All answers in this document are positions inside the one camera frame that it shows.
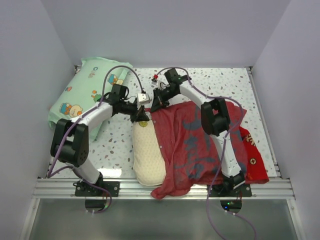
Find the cream quilted pillow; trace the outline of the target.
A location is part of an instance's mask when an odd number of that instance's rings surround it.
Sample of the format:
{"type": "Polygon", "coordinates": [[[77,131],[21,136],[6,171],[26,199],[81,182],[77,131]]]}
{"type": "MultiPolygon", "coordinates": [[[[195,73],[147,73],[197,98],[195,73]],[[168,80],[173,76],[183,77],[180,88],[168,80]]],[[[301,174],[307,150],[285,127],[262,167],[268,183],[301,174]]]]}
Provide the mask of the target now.
{"type": "Polygon", "coordinates": [[[158,143],[154,121],[148,112],[148,121],[132,125],[133,171],[137,181],[148,187],[160,186],[166,176],[165,160],[158,143]]]}

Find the red pillowcase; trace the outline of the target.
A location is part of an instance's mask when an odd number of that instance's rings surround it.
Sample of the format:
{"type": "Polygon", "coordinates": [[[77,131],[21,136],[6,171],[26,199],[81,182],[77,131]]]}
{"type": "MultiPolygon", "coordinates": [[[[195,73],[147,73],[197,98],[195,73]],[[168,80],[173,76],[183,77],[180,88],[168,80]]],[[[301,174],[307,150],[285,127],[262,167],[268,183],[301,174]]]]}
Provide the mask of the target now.
{"type": "MultiPolygon", "coordinates": [[[[215,144],[201,124],[201,111],[191,101],[151,113],[165,163],[163,183],[177,189],[194,184],[222,182],[220,158],[215,144]]],[[[232,147],[247,184],[269,181],[259,150],[250,132],[238,127],[230,133],[232,147]]]]}

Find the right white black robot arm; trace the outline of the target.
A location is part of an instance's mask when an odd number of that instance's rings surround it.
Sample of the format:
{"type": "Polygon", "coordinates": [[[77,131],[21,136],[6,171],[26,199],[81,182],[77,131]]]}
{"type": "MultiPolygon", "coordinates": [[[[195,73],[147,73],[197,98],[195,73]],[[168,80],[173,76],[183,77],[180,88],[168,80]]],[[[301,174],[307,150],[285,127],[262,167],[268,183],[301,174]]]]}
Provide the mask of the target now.
{"type": "Polygon", "coordinates": [[[230,134],[241,125],[244,110],[238,101],[230,97],[205,94],[195,85],[186,69],[179,69],[186,74],[180,75],[176,68],[166,67],[152,77],[151,81],[156,87],[151,110],[155,112],[167,107],[169,100],[177,95],[189,98],[200,109],[202,129],[212,138],[220,159],[223,192],[227,196],[235,196],[245,183],[245,175],[236,158],[230,134]],[[236,103],[240,108],[241,117],[235,124],[231,124],[226,100],[236,103]]]}

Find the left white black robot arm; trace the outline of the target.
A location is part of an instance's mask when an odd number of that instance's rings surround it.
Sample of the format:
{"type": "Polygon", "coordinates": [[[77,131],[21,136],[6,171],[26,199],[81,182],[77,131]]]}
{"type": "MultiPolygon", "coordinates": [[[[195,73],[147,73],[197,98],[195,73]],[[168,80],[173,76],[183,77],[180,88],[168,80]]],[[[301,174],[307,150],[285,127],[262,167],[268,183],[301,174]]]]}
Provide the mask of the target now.
{"type": "Polygon", "coordinates": [[[149,120],[144,108],[144,105],[150,103],[149,95],[142,91],[130,102],[128,93],[128,87],[115,84],[89,110],[71,119],[58,120],[50,148],[53,162],[47,173],[48,178],[54,175],[54,166],[60,161],[87,183],[86,190],[92,196],[103,193],[103,176],[89,160],[89,135],[93,129],[116,114],[130,116],[132,123],[149,120]]]}

